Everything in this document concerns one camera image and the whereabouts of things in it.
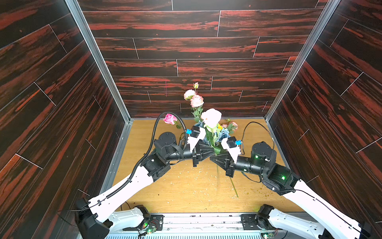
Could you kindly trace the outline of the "pale pink flower stem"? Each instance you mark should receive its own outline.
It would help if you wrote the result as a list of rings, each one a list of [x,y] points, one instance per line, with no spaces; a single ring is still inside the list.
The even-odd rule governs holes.
[[[235,130],[237,130],[238,125],[237,125],[237,123],[233,122],[231,119],[227,119],[226,121],[227,121],[227,124],[224,124],[223,126],[225,126],[225,128],[232,134]],[[231,182],[231,185],[232,185],[232,188],[235,192],[236,197],[239,198],[232,178],[230,178],[230,182]]]

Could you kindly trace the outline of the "single magenta rose stem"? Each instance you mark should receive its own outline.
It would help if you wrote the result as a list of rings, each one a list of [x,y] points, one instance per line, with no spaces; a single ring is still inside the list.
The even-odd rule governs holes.
[[[166,114],[163,121],[166,124],[175,125],[176,128],[181,129],[183,128],[181,124],[178,122],[178,119],[173,114]]]

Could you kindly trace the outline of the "pink peony flower stem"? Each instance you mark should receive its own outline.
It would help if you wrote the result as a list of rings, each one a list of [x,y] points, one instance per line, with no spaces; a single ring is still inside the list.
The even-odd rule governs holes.
[[[199,88],[199,83],[193,84],[193,90],[187,90],[184,93],[184,99],[190,102],[191,108],[193,110],[192,114],[196,122],[201,121],[201,115],[203,112],[204,99],[197,93]]]

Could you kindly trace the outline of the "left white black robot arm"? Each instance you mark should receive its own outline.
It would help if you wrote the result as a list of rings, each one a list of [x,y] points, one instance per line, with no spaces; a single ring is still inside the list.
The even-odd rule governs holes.
[[[140,160],[133,172],[107,191],[89,200],[76,202],[75,222],[84,239],[104,239],[110,232],[127,228],[145,230],[150,221],[148,210],[138,205],[127,211],[117,211],[129,198],[151,185],[171,168],[171,161],[192,160],[193,165],[215,154],[200,136],[190,137],[179,146],[171,132],[165,132],[153,142],[154,150]]]

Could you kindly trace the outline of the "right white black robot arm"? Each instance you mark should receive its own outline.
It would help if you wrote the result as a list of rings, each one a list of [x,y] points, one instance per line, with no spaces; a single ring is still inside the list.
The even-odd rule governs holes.
[[[282,229],[306,239],[370,239],[371,226],[361,225],[343,214],[315,193],[300,177],[276,163],[276,151],[265,142],[252,146],[251,156],[240,155],[240,148],[228,143],[227,153],[211,156],[212,162],[233,177],[236,171],[259,176],[271,191],[292,201],[314,222],[284,213],[273,206],[263,205],[256,214],[256,224],[263,230]]]

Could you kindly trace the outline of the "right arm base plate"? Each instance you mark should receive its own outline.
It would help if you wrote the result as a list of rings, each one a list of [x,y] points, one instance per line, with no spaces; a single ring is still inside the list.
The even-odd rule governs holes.
[[[244,230],[271,230],[277,228],[272,226],[269,217],[263,214],[241,214],[241,223]]]

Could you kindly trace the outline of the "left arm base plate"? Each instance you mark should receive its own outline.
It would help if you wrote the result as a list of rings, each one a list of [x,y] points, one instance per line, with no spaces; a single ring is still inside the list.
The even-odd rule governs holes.
[[[163,230],[163,222],[164,221],[164,215],[161,214],[151,214],[150,219],[144,219],[141,224],[139,224],[137,227],[129,227],[129,228],[123,228],[122,230],[124,232],[130,232],[130,231],[150,231],[152,233],[156,231],[162,231]]]

